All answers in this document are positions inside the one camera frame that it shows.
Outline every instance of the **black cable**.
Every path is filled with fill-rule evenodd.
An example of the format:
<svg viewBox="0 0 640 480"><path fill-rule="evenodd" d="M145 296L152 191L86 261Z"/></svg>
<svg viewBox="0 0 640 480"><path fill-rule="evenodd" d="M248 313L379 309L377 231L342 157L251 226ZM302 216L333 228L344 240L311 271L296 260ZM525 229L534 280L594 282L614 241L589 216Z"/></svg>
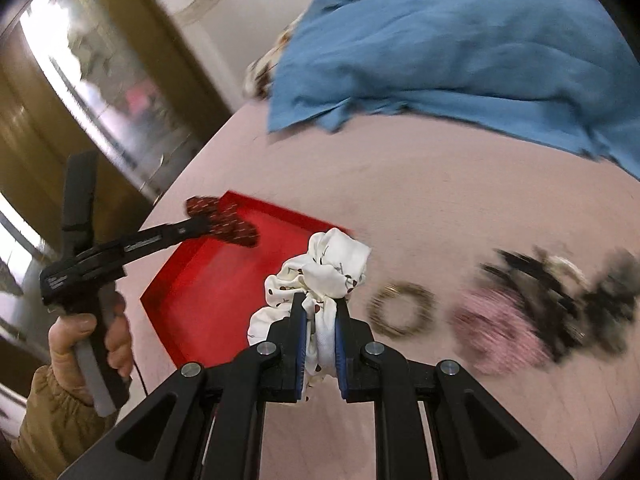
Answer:
<svg viewBox="0 0 640 480"><path fill-rule="evenodd" d="M148 397L149 392L146 389L145 380L142 378L142 373L140 373L140 368L138 367L138 363L135 359L133 359L133 365L136 367L136 371L138 372L138 377L140 378L140 382L142 383L142 389L145 391L145 397Z"/></svg>

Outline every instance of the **finger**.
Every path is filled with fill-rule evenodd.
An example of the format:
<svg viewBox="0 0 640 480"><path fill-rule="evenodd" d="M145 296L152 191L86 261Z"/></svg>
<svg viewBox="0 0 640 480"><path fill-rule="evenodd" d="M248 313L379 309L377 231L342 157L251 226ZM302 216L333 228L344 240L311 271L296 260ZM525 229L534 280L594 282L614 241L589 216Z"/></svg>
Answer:
<svg viewBox="0 0 640 480"><path fill-rule="evenodd" d="M128 377L133 368L133 352L131 346L121 346L107 355L107 362L111 368L121 372L123 377Z"/></svg>
<svg viewBox="0 0 640 480"><path fill-rule="evenodd" d="M122 316L122 314L124 314L125 308L126 308L126 304L125 304L124 298L122 297L122 294L120 294L119 292L116 292L115 302L113 305L113 313L116 316Z"/></svg>
<svg viewBox="0 0 640 480"><path fill-rule="evenodd" d="M124 345L131 346L129 320L126 316L118 316L113 320L104 338L104 345L109 351L113 351Z"/></svg>
<svg viewBox="0 0 640 480"><path fill-rule="evenodd" d="M70 353L73 346L95 330L93 314L60 316L49 330L49 349L52 354Z"/></svg>

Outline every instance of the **human hand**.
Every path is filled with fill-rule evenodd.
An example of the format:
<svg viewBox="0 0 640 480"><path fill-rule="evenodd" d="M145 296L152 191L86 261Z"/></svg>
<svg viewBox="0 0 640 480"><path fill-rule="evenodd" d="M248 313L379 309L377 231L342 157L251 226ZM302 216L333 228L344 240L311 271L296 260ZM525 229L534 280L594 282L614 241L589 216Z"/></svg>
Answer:
<svg viewBox="0 0 640 480"><path fill-rule="evenodd" d="M107 330L104 345L107 348L107 362L115 368L121 377L128 378L133 369L133 352L129 321L124 316L124 298L118 294L114 307L115 319ZM88 338L96 326L92 314L60 316L49 330L49 353L53 375L60 387L87 406L94 400L80 373L73 346Z"/></svg>

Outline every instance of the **pink scrunchie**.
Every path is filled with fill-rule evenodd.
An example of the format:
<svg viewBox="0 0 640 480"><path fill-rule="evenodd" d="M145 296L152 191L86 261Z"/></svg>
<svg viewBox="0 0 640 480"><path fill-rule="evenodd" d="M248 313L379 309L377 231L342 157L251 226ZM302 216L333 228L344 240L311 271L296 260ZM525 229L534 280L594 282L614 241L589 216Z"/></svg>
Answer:
<svg viewBox="0 0 640 480"><path fill-rule="evenodd" d="M463 293L451 324L472 365L483 374L504 374L549 361L544 343L508 290L477 288Z"/></svg>

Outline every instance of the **pink tabletop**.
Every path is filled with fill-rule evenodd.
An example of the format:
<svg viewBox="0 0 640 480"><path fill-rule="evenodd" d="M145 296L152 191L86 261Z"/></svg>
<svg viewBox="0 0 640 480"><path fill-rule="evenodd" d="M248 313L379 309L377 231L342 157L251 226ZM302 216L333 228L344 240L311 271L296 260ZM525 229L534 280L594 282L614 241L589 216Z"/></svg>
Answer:
<svg viewBox="0 0 640 480"><path fill-rule="evenodd" d="M185 218L193 195L232 189L351 229L372 247L353 317L390 280L437 298L429 335L390 341L405 357L465 365L446 313L493 248L530 253L537 244L593 276L607 252L640 250L640 182L609 163L421 116L361 116L338 134L318 128L266 134L267 105L249 103L197 155L144 227ZM127 266L136 359L149 387L175 366L140 304L171 255ZM477 376L576 479L600 477L640 413L639 330L628 352L608 361L576 353L560 366L503 377ZM269 405L261 478L375 478L373 411L347 405L325 381L305 406ZM135 391L132 405L140 400Z"/></svg>

